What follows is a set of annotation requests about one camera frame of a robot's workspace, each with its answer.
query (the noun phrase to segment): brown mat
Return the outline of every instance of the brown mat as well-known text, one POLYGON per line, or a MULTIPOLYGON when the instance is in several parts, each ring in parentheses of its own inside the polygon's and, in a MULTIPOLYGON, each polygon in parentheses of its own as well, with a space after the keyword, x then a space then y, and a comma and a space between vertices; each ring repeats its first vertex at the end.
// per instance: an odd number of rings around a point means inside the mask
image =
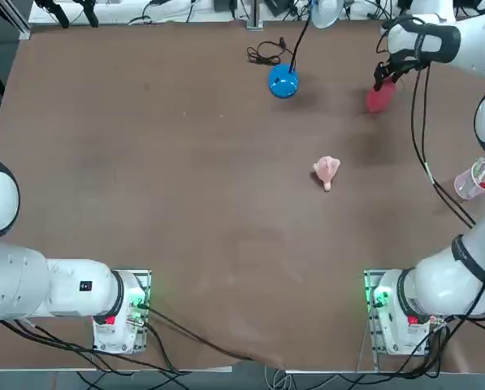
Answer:
MULTIPOLYGON (((384 59, 377 24, 308 30, 298 94, 271 96, 269 68, 247 63, 246 46, 280 36, 293 46, 300 28, 49 29, 22 42, 0 119, 0 159, 22 191, 6 240, 149 267, 153 303, 227 349, 273 366, 355 370, 363 270, 411 267, 464 228, 417 164, 414 78, 387 114, 366 113, 384 59), (342 161, 330 193, 310 175, 325 154, 342 161)), ((427 153, 446 182, 481 154, 472 121, 485 80, 432 73, 427 153)), ((468 207, 479 215, 485 197, 468 207)), ((87 320, 45 323, 91 340, 87 320)), ((179 367, 232 362, 159 327, 179 367)), ((449 352, 446 370, 485 372, 484 333, 460 331, 449 352)), ((162 364, 155 344, 143 358, 162 364)), ((0 368, 82 366, 0 329, 0 368)), ((368 337, 360 368, 373 369, 368 337)))

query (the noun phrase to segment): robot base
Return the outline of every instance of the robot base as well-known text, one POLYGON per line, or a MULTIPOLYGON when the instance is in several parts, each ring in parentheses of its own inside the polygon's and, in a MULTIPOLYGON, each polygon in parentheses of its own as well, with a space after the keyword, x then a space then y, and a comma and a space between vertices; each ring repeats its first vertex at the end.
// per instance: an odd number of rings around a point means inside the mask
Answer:
POLYGON ((121 276, 124 285, 123 304, 118 315, 107 318, 100 324, 93 319, 95 349, 109 353, 139 353, 146 348, 147 310, 136 305, 149 304, 151 271, 150 270, 115 270, 121 276))
MULTIPOLYGON (((375 306, 372 310, 375 310, 379 322, 375 333, 383 337, 383 351, 390 355, 410 355, 430 331, 429 320, 415 323, 418 319, 408 318, 401 309, 396 293, 400 275, 401 270, 386 271, 377 287, 370 286, 373 291, 370 302, 375 306)), ((425 355, 427 352, 425 343, 414 355, 425 355)))

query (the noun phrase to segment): clear plastic cup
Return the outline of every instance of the clear plastic cup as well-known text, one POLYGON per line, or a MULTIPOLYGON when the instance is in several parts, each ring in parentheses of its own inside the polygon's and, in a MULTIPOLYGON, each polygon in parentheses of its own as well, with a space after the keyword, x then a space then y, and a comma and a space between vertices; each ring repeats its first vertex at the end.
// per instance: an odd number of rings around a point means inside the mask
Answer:
POLYGON ((481 180, 479 179, 484 170, 484 160, 480 159, 470 169, 457 176, 453 182, 457 195, 465 201, 469 201, 481 193, 485 193, 485 175, 481 180))

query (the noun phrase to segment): metal bracket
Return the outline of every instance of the metal bracket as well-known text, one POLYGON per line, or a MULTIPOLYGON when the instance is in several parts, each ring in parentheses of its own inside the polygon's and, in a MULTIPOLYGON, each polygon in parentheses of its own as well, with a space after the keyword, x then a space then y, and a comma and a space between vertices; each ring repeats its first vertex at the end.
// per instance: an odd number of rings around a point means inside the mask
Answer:
POLYGON ((262 31, 264 29, 264 23, 260 20, 260 0, 253 0, 251 15, 249 16, 246 28, 249 31, 262 31))
MULTIPOLYGON (((131 272, 136 276, 136 279, 139 280, 139 284, 141 288, 145 290, 146 298, 145 298, 145 305, 150 306, 150 289, 152 287, 152 271, 148 269, 139 269, 139 270, 125 270, 131 272)), ((144 316, 142 317, 144 322, 148 322, 148 311, 145 312, 144 316)), ((136 340, 134 341, 134 350, 136 353, 143 352, 146 349, 146 328, 143 327, 142 330, 140 329, 137 331, 136 340)))
MULTIPOLYGON (((387 270, 364 270, 363 279, 365 281, 365 295, 366 295, 366 308, 369 313, 369 329, 370 329, 370 342, 372 345, 372 356, 374 360, 374 369, 379 371, 379 354, 387 354, 387 347, 383 340, 383 329, 379 323, 379 317, 376 309, 372 306, 372 297, 374 290, 378 287, 381 278, 387 270)), ((420 353, 426 355, 430 352, 428 343, 425 345, 425 349, 420 353)))
POLYGON ((27 19, 18 11, 11 0, 0 0, 0 10, 9 23, 18 29, 20 40, 28 40, 31 37, 31 28, 27 19))

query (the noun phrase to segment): white robotic arm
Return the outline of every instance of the white robotic arm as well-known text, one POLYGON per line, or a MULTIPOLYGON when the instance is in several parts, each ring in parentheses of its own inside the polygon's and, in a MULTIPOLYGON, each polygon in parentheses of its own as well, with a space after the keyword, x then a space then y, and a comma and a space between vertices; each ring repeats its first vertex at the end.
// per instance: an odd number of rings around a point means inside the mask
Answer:
MULTIPOLYGON (((389 63, 447 63, 485 77, 485 15, 456 21, 453 0, 414 0, 412 15, 404 15, 388 31, 389 63), (432 13, 416 14, 418 11, 432 13)), ((393 22, 383 25, 388 28, 393 22)), ((485 96, 475 113, 474 130, 485 151, 485 96)))
MULTIPOLYGON (((457 22, 452 0, 431 4, 415 0, 412 9, 434 12, 406 15, 391 25, 392 69, 406 62, 422 67, 439 62, 485 76, 485 15, 457 22)), ((485 151, 485 95, 475 113, 474 130, 485 151)), ((470 232, 415 268, 385 272, 375 289, 375 304, 387 352, 411 354, 428 334, 431 316, 468 312, 484 280, 485 216, 470 232)), ((485 292, 471 313, 481 314, 485 314, 485 292)))
MULTIPOLYGON (((19 213, 19 188, 0 163, 0 236, 19 213)), ((149 272, 140 273, 149 282, 149 272)), ((111 271, 88 259, 45 259, 0 242, 0 320, 92 316, 95 348, 133 353, 145 348, 149 283, 131 271, 111 271)))

